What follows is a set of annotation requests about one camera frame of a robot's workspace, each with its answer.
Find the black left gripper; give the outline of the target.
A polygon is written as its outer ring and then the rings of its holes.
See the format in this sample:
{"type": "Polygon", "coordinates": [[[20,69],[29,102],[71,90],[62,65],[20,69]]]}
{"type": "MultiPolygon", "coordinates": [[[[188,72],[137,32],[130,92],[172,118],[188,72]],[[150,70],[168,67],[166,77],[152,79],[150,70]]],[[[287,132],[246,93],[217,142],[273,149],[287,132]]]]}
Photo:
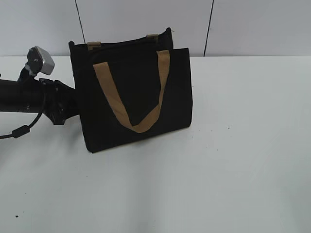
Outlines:
{"type": "Polygon", "coordinates": [[[46,96],[44,114],[53,125],[64,125],[71,117],[79,115],[76,91],[59,80],[40,78],[46,96]]]}

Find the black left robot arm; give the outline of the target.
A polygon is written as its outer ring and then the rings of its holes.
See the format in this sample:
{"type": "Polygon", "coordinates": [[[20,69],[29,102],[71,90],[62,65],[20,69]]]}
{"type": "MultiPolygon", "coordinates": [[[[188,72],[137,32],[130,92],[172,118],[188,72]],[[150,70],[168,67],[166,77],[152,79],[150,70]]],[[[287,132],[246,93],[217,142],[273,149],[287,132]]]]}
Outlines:
{"type": "Polygon", "coordinates": [[[79,114],[75,89],[56,80],[40,78],[26,83],[0,81],[0,110],[2,112],[40,113],[53,125],[79,114]]]}

